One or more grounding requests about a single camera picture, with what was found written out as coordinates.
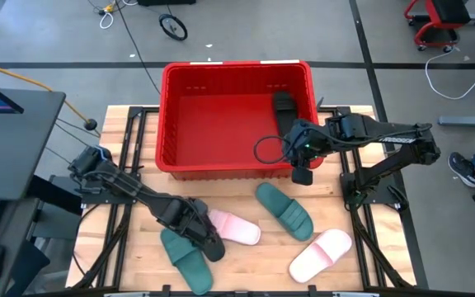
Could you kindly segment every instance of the wooden table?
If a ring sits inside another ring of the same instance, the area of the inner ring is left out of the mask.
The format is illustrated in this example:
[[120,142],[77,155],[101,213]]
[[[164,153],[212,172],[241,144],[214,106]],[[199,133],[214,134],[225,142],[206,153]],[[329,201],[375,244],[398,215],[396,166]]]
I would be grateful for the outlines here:
[[[129,106],[109,106],[102,129],[100,145],[112,152],[116,163],[119,162],[128,109]],[[351,110],[374,115],[371,106],[351,106]],[[327,114],[319,114],[320,122],[323,123],[326,117]],[[160,172],[154,162],[157,122],[158,114],[149,115],[140,159],[141,165],[144,165],[140,171],[142,182],[155,191],[200,198],[209,208],[232,212],[259,225],[262,231],[261,240],[256,246],[225,241],[227,251],[224,258],[218,262],[207,261],[214,276],[212,290],[295,291],[307,290],[308,285],[316,285],[318,290],[362,289],[355,246],[336,265],[308,283],[299,284],[292,280],[288,273],[289,264],[311,240],[301,243],[291,238],[254,197],[254,190],[260,183],[270,182],[289,197],[298,200],[308,211],[314,223],[313,238],[327,229],[342,229],[352,236],[350,215],[345,211],[341,198],[338,178],[341,163],[338,153],[327,156],[322,166],[314,171],[314,183],[311,186],[296,185],[289,178],[176,181],[171,175]],[[360,150],[360,156],[364,166],[372,166],[383,159],[383,147],[381,144],[368,145]],[[128,157],[128,164],[131,164],[131,158],[132,154]],[[371,209],[383,253],[406,281],[415,284],[398,213],[385,205],[372,205]],[[91,266],[102,250],[109,211],[109,205],[99,206],[85,218],[79,229],[74,252],[84,270]],[[161,290],[163,285],[171,285],[173,291],[189,290],[162,247],[159,238],[162,228],[146,206],[140,203],[134,206],[122,268],[121,290]],[[367,249],[366,254],[372,284],[376,285],[373,260]],[[111,255],[106,284],[111,283],[115,251]],[[81,277],[73,262],[67,286],[75,284]]]

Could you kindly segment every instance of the pink slipper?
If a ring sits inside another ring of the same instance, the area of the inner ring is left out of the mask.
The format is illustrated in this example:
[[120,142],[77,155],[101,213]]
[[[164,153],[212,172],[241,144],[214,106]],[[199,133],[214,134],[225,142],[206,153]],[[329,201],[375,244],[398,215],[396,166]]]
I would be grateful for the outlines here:
[[260,227],[245,219],[221,210],[210,210],[208,216],[223,239],[246,245],[260,241]]
[[289,266],[289,274],[298,283],[312,279],[320,271],[332,266],[351,248],[346,232],[330,229],[318,235]]

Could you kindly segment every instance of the red chair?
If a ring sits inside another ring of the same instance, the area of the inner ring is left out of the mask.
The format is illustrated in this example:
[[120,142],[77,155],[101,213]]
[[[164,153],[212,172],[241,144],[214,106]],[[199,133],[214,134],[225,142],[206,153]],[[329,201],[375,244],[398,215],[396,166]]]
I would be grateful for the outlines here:
[[428,16],[410,15],[413,5],[419,0],[412,0],[404,12],[410,26],[420,26],[414,38],[418,50],[425,50],[428,46],[444,47],[448,53],[459,41],[459,36],[454,29],[468,24],[471,19],[465,3],[461,0],[426,0]]

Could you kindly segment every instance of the concrete floor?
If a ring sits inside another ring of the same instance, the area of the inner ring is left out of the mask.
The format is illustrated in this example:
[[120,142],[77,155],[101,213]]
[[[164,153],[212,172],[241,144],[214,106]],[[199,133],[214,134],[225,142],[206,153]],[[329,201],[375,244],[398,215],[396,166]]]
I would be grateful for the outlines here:
[[[94,2],[99,6],[107,3]],[[375,63],[424,63],[441,53],[438,49],[416,50],[412,29],[402,16],[408,2],[357,0]],[[165,7],[152,9],[166,11]],[[475,0],[468,9],[475,13]],[[144,61],[364,62],[346,0],[199,0],[193,6],[173,6],[172,11],[188,27],[185,42],[171,40],[161,32],[157,13],[138,6],[123,10]],[[138,62],[137,57],[130,57],[135,51],[120,15],[115,14],[109,30],[101,30],[99,21],[84,0],[6,0],[0,11],[0,62],[23,63],[22,68],[11,71],[66,92],[69,101],[100,125],[107,105],[158,104],[158,95],[141,68],[73,68],[73,62]],[[461,40],[459,52],[438,62],[475,63],[475,26],[463,28]],[[39,62],[61,64],[33,69]],[[159,87],[161,71],[149,69]],[[475,80],[475,70],[430,73],[434,84],[453,96]],[[422,70],[378,69],[376,74],[388,120],[433,123],[442,150],[436,164],[402,171],[429,286],[475,292],[475,204],[471,191],[454,178],[446,164],[454,150],[467,156],[475,153],[475,130],[436,125],[440,115],[475,115],[475,90],[461,101],[449,101],[430,90]],[[313,68],[313,82],[316,96],[325,97],[324,105],[374,104],[363,64],[358,68]],[[0,87],[35,88],[1,74]],[[60,117],[80,125],[66,107]],[[97,143],[75,133],[89,144]],[[54,129],[48,145],[69,159],[82,150],[79,142],[59,129]],[[37,174],[64,175],[66,167],[64,161],[45,151]],[[69,259],[58,262],[68,265]]]

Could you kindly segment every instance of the white cable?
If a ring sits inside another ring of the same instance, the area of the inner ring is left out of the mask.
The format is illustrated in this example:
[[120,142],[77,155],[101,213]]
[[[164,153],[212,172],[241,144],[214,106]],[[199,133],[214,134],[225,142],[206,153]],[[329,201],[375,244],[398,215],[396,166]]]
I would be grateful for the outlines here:
[[450,53],[452,53],[453,51],[454,51],[454,48],[452,48],[452,50],[451,50],[450,52],[448,52],[448,53],[440,54],[440,55],[435,56],[434,58],[431,58],[431,59],[429,59],[428,61],[426,61],[425,74],[426,74],[426,79],[428,79],[428,83],[430,84],[430,87],[432,88],[432,90],[433,90],[436,94],[438,94],[438,95],[440,95],[440,96],[442,96],[442,97],[444,97],[444,98],[446,98],[446,99],[459,100],[459,99],[463,99],[465,96],[467,96],[467,95],[470,93],[470,91],[472,91],[472,90],[474,89],[475,83],[474,83],[474,84],[468,89],[468,91],[466,91],[463,95],[461,95],[461,96],[459,96],[459,97],[450,97],[450,96],[446,96],[445,94],[443,94],[443,93],[437,91],[437,90],[435,89],[434,85],[432,84],[432,81],[431,81],[431,79],[430,79],[430,75],[428,75],[428,64],[429,64],[432,60],[438,59],[438,58],[441,58],[441,57],[445,57],[447,54],[450,54]]
[[129,3],[129,1],[130,1],[130,0],[128,0],[128,1],[122,0],[122,2],[123,2],[125,5],[127,5],[127,6],[133,6],[133,5],[139,4],[138,2]]
[[[111,17],[111,23],[109,23],[109,25],[107,26],[104,26],[104,20],[106,19],[106,17]],[[109,12],[106,12],[106,14],[102,17],[102,19],[100,20],[100,28],[101,29],[107,29],[109,27],[111,27],[111,25],[113,25],[113,21],[115,21],[115,18],[113,17],[112,14],[110,14]]]

